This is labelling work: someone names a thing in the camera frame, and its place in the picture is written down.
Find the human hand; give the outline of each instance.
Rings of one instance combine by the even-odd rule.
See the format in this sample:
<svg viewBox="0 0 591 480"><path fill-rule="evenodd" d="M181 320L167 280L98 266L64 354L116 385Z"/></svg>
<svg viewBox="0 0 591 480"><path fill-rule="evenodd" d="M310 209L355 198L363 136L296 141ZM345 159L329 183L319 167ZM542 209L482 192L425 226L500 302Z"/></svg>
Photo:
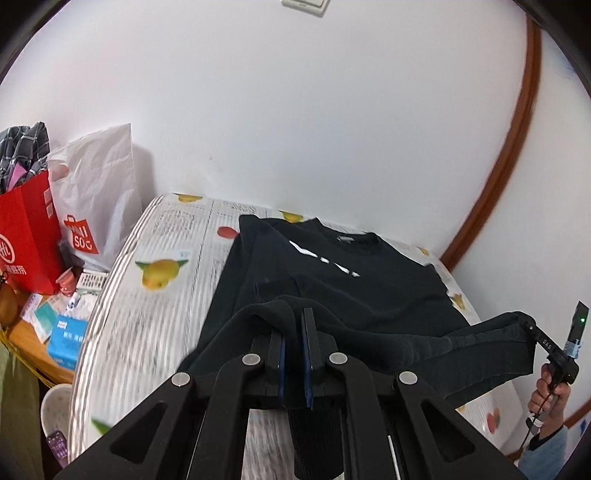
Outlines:
<svg viewBox="0 0 591 480"><path fill-rule="evenodd" d="M553 394L544 401L550 393L549 385L552 383L552 374L550 373L549 366L549 364L542 365L541 378L536 382L536 390L531 394L530 402L527 404L527 408L533 413L538 413L540 407L542 407L541 411L547 411L550 408L553 398L558 396L554 408L552 408L540 429L540 440L553 434L562 427L564 423L564 408L570 396L570 385L568 383L561 383L556 386Z"/></svg>

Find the white plastic bag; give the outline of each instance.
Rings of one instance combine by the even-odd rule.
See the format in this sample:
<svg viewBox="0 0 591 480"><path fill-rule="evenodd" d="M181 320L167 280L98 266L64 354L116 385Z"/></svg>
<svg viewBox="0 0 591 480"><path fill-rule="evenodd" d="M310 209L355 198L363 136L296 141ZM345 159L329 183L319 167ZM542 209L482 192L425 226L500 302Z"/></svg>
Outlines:
<svg viewBox="0 0 591 480"><path fill-rule="evenodd" d="M79 138L47 156L62 237L85 268L109 271L142 214L131 125Z"/></svg>

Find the person's arm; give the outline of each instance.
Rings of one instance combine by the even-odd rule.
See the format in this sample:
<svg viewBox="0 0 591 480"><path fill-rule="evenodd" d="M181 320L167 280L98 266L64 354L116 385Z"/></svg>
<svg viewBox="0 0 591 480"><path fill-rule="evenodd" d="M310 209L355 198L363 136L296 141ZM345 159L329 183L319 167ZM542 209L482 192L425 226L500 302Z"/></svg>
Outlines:
<svg viewBox="0 0 591 480"><path fill-rule="evenodd" d="M551 382L552 375L548 365L543 365L541 378L535 385L536 390L531 394L527 407L533 413L538 413L540 407L542 411L547 411L554 395L558 396L558 400L544 420L539 434L531 439L519 460L519 469L529 480L552 480L560 472L566 460L564 456L567 429L563 423L564 408L570 396L570 385L561 383L545 400L550 393L548 386Z"/></svg>

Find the blue tissue box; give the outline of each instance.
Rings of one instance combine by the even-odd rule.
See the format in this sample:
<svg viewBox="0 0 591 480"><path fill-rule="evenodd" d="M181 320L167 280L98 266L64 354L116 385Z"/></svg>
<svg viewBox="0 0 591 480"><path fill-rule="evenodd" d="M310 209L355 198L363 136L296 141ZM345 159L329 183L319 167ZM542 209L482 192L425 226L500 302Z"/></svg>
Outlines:
<svg viewBox="0 0 591 480"><path fill-rule="evenodd" d="M58 365L74 370L80 355L80 347L88 322L69 317L57 316L47 353Z"/></svg>

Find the bed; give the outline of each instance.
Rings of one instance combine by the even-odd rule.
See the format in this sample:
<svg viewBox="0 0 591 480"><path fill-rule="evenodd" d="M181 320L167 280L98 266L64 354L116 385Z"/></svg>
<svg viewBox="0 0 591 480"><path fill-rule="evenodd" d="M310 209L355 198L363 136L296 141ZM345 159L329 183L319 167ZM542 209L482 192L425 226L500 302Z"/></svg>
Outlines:
<svg viewBox="0 0 591 480"><path fill-rule="evenodd" d="M295 213L175 193L155 198L146 208L89 320L74 381L70 460L170 377L197 344L243 214L304 220ZM345 233L361 233L323 223ZM433 264L455 308L469 324L480 322L435 255L384 240L414 261ZM458 412L500 448L519 422L522 407L508 382ZM294 478L292 451L287 415L251 410L243 479Z"/></svg>

